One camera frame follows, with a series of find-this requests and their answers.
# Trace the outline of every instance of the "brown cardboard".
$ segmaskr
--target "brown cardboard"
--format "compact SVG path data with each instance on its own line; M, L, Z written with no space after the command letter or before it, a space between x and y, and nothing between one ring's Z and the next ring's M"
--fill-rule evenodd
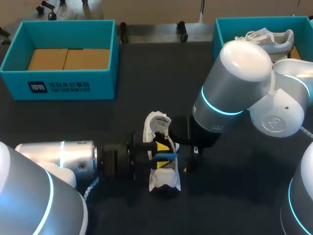
M200 19L201 0L102 0L101 2L103 19L115 20L116 24L121 22L177 24L180 21L197 23Z
M64 70L106 70L109 58L109 49L69 49Z
M205 0L202 22L214 24L218 17L292 16L297 4L298 0Z
M63 70L67 49L35 49L29 71Z
M298 60L302 60L301 56L297 50L297 48L295 46L293 46L292 50L291 50L291 55L290 55L291 59L298 59Z

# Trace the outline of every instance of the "robotic arm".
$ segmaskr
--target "robotic arm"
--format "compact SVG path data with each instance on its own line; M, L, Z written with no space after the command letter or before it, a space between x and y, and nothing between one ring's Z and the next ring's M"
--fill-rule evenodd
M307 84L312 78L311 62L287 59L273 66L258 45L229 42L201 88L193 117L203 129L219 133L228 130L248 109L258 130L287 137L302 125L310 98Z

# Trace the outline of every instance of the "cable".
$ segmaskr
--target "cable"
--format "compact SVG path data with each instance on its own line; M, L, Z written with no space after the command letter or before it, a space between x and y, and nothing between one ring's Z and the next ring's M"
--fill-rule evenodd
M300 130L303 131L304 134L310 136L313 139L313 134L307 129L305 129L303 126L300 127Z
M85 193L84 193L84 200L87 201L87 197L90 193L90 191L93 189L93 187L95 187L97 185L97 183L99 182L99 177L97 177L90 185L89 187L86 189Z

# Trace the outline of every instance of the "logo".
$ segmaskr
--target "logo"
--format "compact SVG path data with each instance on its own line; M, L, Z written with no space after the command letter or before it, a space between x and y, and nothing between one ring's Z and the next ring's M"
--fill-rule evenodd
M286 129L286 123L278 116L270 115L262 121L262 125L270 132L282 132Z
M48 93L44 82L28 82L32 93Z

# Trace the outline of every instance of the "shoe upper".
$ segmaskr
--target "shoe upper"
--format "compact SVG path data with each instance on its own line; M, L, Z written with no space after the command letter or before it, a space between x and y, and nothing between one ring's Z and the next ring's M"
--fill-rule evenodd
M235 37L235 40L246 40L261 46L268 54L288 54L294 42L294 33L288 29L284 33L273 33L262 28L258 31L250 31L245 37Z
M170 152L175 153L177 146L168 136L168 127L171 119L161 112L151 112L145 121L143 142L157 141L167 146ZM156 153L148 151L149 159L152 160ZM168 185L172 188L180 190L180 179L178 172L178 159L166 163L157 169L151 169L149 179L149 191L154 187Z

